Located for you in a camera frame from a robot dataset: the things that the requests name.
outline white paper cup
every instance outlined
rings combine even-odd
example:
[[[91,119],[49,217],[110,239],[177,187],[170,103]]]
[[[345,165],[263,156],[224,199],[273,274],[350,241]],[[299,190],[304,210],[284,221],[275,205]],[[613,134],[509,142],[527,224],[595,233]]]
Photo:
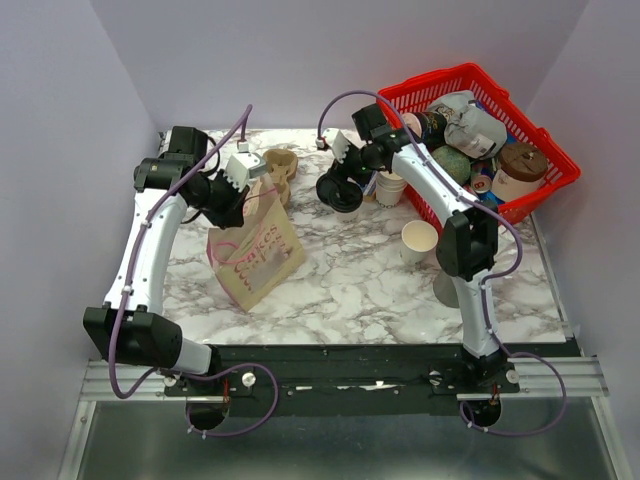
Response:
[[[414,220],[402,228],[400,257],[407,265],[415,265],[427,258],[437,244],[438,231],[433,225],[422,220]]]
[[[383,207],[393,207],[400,201],[405,186],[406,185],[396,189],[388,189],[381,185],[376,185],[376,200],[378,200],[378,203]]]
[[[341,222],[353,222],[358,217],[358,210],[359,208],[356,208],[353,212],[336,212],[336,218]]]
[[[376,175],[376,185],[381,185],[389,190],[395,190],[398,187],[405,187],[407,181],[395,173],[378,172]]]

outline cable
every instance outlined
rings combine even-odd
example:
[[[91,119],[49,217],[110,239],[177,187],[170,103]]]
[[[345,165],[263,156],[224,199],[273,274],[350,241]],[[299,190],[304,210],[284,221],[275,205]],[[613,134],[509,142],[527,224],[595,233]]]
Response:
[[[216,141],[213,139],[213,137],[211,137],[210,135],[207,135],[207,140],[209,140],[213,144],[214,148],[216,147]],[[220,161],[221,161],[220,150],[218,150],[216,153],[218,154],[218,158],[216,160],[215,166],[210,170],[203,170],[202,172],[200,172],[205,177],[210,177],[211,175],[213,175],[218,171],[218,168],[220,168]]]
[[[185,220],[184,222],[180,222],[180,225],[189,225],[190,223],[195,222],[200,215],[202,215],[202,212],[200,210],[198,210],[196,213],[194,213],[191,216],[191,218],[189,218],[189,220]]]
[[[199,430],[195,428],[191,423],[191,416],[190,416],[191,406],[187,406],[186,417],[187,417],[187,423],[189,424],[189,430],[188,430],[189,432],[194,431],[194,432],[200,433],[203,438],[205,437],[237,437],[238,435],[244,435],[245,433],[252,432],[256,428],[258,428],[260,425],[264,424],[267,420],[269,420],[274,410],[276,409],[276,406],[278,405],[279,392],[278,392],[278,381],[276,380],[275,375],[271,370],[269,370],[264,365],[260,365],[259,363],[241,363],[240,365],[235,365],[231,368],[227,368],[226,370],[223,370],[220,373],[216,373],[215,375],[211,375],[208,377],[201,377],[201,376],[192,375],[192,374],[185,374],[184,376],[196,381],[212,382],[240,368],[258,368],[263,372],[265,372],[271,379],[271,383],[273,384],[273,402],[271,402],[271,406],[269,407],[269,410],[267,410],[267,413],[265,413],[264,416],[260,420],[258,420],[256,423],[246,428],[236,430],[235,432],[216,433],[208,430]]]
[[[517,254],[516,254],[516,259],[513,262],[513,265],[511,265],[511,267],[509,267],[508,269],[506,269],[503,272],[498,272],[498,273],[493,273],[493,274],[487,275],[486,277],[484,277],[480,281],[480,287],[481,287],[481,290],[480,290],[481,291],[481,295],[480,296],[481,296],[481,301],[482,301],[482,312],[483,312],[483,315],[484,315],[485,325],[487,327],[487,331],[490,333],[490,335],[493,338],[493,340],[496,342],[498,347],[507,355],[507,357],[509,357],[509,358],[520,358],[520,357],[533,358],[535,360],[538,360],[542,364],[546,365],[547,367],[549,367],[549,369],[551,369],[553,374],[557,377],[558,383],[560,384],[560,390],[562,391],[562,406],[560,407],[560,411],[558,412],[556,417],[549,424],[547,424],[544,427],[538,428],[536,430],[531,430],[531,431],[528,431],[528,432],[505,432],[505,431],[501,431],[501,430],[494,430],[494,429],[491,429],[491,428],[480,427],[479,425],[477,425],[475,423],[475,420],[473,419],[473,413],[471,415],[471,419],[469,419],[466,416],[466,414],[464,413],[464,408],[465,407],[469,407],[468,403],[466,403],[466,402],[462,402],[460,404],[460,416],[465,421],[465,423],[467,423],[467,426],[469,428],[474,428],[475,430],[478,430],[478,431],[481,431],[481,432],[485,432],[485,433],[489,433],[489,434],[497,435],[497,436],[502,436],[502,437],[527,437],[527,436],[531,436],[531,435],[538,435],[540,433],[544,433],[544,432],[550,430],[551,428],[555,427],[560,422],[562,417],[564,416],[565,410],[567,409],[567,403],[568,403],[567,389],[566,389],[566,386],[564,384],[564,380],[562,379],[562,376],[560,375],[560,372],[558,372],[558,370],[551,363],[549,363],[548,361],[546,361],[542,357],[540,357],[538,355],[535,355],[533,353],[528,353],[528,352],[511,353],[507,349],[507,347],[504,345],[504,343],[502,343],[500,338],[498,338],[497,333],[495,333],[495,331],[494,331],[494,329],[493,329],[493,327],[491,325],[491,320],[490,320],[490,317],[489,317],[489,301],[487,299],[487,293],[486,293],[487,291],[486,291],[486,288],[485,288],[485,284],[489,280],[492,280],[492,279],[495,279],[495,278],[501,278],[501,277],[505,277],[507,275],[510,275],[511,273],[513,273],[518,268],[518,266],[522,262],[523,246],[522,246],[522,239],[520,238],[520,235],[518,234],[518,231],[504,217],[502,217],[498,213],[494,212],[490,208],[487,208],[482,203],[480,203],[480,201],[472,201],[472,200],[467,199],[466,197],[461,195],[457,191],[457,189],[455,187],[451,186],[449,184],[449,182],[446,180],[446,178],[444,177],[444,175],[441,174],[440,171],[435,166],[433,166],[433,164],[427,159],[427,157],[424,155],[424,153],[422,153],[422,150],[418,146],[418,143],[416,142],[415,138],[413,137],[413,135],[411,133],[411,130],[409,129],[409,127],[405,123],[404,119],[402,118],[402,115],[400,115],[400,112],[398,111],[398,109],[389,100],[384,98],[379,93],[371,92],[371,91],[368,91],[368,90],[351,90],[351,91],[342,93],[342,94],[338,95],[336,98],[334,98],[333,100],[331,100],[331,102],[329,102],[329,104],[323,110],[322,114],[320,115],[320,119],[318,121],[318,137],[317,138],[319,140],[324,141],[324,138],[322,137],[322,122],[324,121],[325,116],[329,112],[329,109],[338,100],[340,100],[340,99],[342,99],[344,97],[348,97],[350,95],[368,95],[368,96],[376,98],[378,101],[384,103],[387,107],[389,107],[389,109],[391,109],[393,114],[400,121],[400,124],[402,125],[402,128],[407,133],[409,141],[413,145],[413,148],[415,149],[416,154],[422,160],[423,165],[426,168],[429,168],[429,170],[445,186],[445,188],[447,188],[449,190],[449,192],[451,192],[451,194],[454,197],[456,197],[461,202],[464,202],[464,203],[466,203],[467,205],[469,205],[471,207],[477,208],[478,210],[481,210],[482,212],[486,213],[487,215],[495,218],[500,224],[502,224],[507,230],[509,230],[509,232],[511,233],[511,235],[513,235],[513,238],[515,240]]]
[[[120,385],[118,385],[118,379],[116,376],[116,348],[118,345],[118,335],[120,334],[120,327],[122,325],[122,321],[124,319],[124,314],[127,308],[127,302],[129,300],[129,296],[131,294],[132,284],[133,284],[133,273],[135,272],[136,262],[138,261],[138,255],[140,253],[140,247],[142,246],[142,241],[144,240],[144,236],[147,233],[147,229],[151,225],[153,217],[158,212],[162,204],[175,195],[178,190],[187,182],[191,177],[193,177],[198,171],[206,165],[213,155],[216,154],[220,150],[220,148],[229,141],[229,139],[238,131],[239,128],[242,128],[243,131],[246,129],[247,120],[249,118],[249,114],[253,109],[252,105],[248,105],[240,119],[231,127],[229,132],[224,135],[218,145],[209,150],[204,157],[200,159],[198,163],[196,163],[191,170],[187,172],[185,176],[183,176],[180,180],[178,180],[175,184],[173,184],[169,190],[167,190],[162,197],[155,203],[153,207],[147,212],[147,215],[144,221],[140,224],[140,230],[133,242],[133,246],[131,249],[131,256],[129,257],[129,263],[127,265],[127,271],[124,279],[124,287],[122,289],[122,298],[120,299],[120,305],[118,307],[118,311],[116,313],[116,318],[113,324],[113,329],[111,331],[111,338],[109,339],[109,353],[108,353],[108,363],[109,363],[109,382],[111,383],[111,388],[113,389],[113,393],[116,397],[120,399],[129,398],[133,395],[136,389],[140,386],[142,381],[146,377],[148,377],[151,372],[147,371],[143,377],[141,377],[133,387],[127,392],[123,392],[120,389]]]

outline white marble table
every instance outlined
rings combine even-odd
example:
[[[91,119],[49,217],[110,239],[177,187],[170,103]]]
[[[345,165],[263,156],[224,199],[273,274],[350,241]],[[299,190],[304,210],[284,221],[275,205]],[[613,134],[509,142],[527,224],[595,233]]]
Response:
[[[222,136],[210,133],[215,139]],[[311,129],[252,130],[248,136],[258,153],[288,148],[300,158],[289,216],[307,252],[306,263],[244,313],[207,263],[209,225],[201,217],[176,236],[165,280],[165,316],[180,324],[187,338],[213,344],[461,342],[459,310],[445,307],[433,293],[435,258],[418,267],[400,260],[400,231],[419,218],[412,205],[406,199],[392,209],[363,204],[356,222],[339,223],[316,197],[315,182],[332,158],[316,151],[314,138]],[[234,149],[235,141],[222,149],[223,165]],[[530,221],[519,230],[525,244],[522,265],[493,284],[500,335],[506,342],[563,342]],[[496,271],[514,256],[513,240],[501,228]]]

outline lavender wall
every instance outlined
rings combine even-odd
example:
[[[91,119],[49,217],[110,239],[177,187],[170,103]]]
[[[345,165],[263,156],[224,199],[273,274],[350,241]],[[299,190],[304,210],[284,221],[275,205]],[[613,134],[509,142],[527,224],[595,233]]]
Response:
[[[479,63],[526,107],[587,0],[91,0],[163,128],[314,126],[353,88]],[[329,122],[349,124],[356,105]]]
[[[0,16],[0,477],[56,478],[157,135],[86,0]]]
[[[640,3],[592,0],[528,109],[582,168],[538,218],[569,320],[598,354],[640,477]]]

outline red plastic basket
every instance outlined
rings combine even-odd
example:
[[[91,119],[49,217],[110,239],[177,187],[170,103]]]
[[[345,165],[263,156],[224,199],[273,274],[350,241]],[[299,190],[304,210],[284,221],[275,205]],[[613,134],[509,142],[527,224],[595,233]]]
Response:
[[[383,88],[379,93],[390,100],[400,113],[404,113],[423,112],[439,96],[458,90],[471,90],[487,111],[503,122],[516,139],[535,145],[549,159],[549,171],[543,186],[533,193],[499,206],[500,214],[509,222],[520,222],[553,192],[574,182],[580,176],[578,166],[551,140],[549,132],[544,128],[536,128],[524,113],[511,103],[509,92],[498,86],[475,63],[424,73],[399,85]],[[400,127],[400,122],[393,112],[382,103],[380,106],[391,124],[396,128]],[[406,193],[423,219],[432,224],[439,224],[431,208],[415,190],[407,187]]]

